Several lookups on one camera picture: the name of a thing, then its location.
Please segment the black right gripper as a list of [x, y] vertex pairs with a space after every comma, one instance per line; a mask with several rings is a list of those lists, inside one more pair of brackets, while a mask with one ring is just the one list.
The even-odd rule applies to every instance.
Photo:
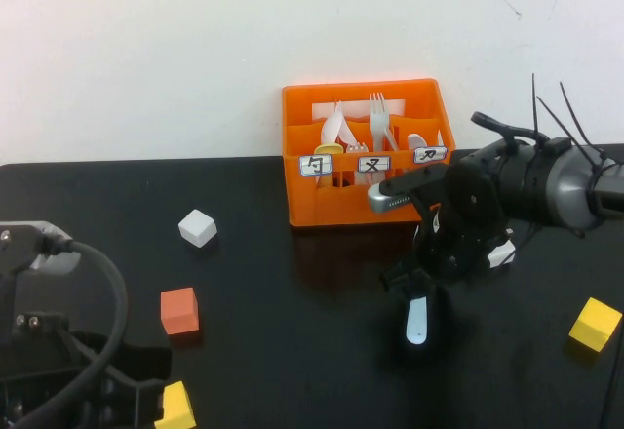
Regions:
[[414, 244], [414, 261], [404, 258], [380, 274], [387, 293], [433, 293], [438, 284], [471, 281], [489, 269], [488, 254], [508, 239], [508, 216], [494, 201], [471, 203], [445, 200], [438, 210], [439, 229], [433, 230], [430, 209], [416, 196], [421, 231]]

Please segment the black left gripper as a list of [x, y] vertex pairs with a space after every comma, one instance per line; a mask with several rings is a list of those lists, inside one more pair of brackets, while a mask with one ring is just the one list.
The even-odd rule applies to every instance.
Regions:
[[[14, 312], [17, 281], [1, 277], [1, 426], [14, 428], [71, 383], [109, 341], [72, 331], [57, 312]], [[109, 366], [134, 381], [168, 380], [172, 348], [167, 343], [123, 341]], [[164, 415], [164, 384], [104, 387], [105, 428], [153, 428]]]

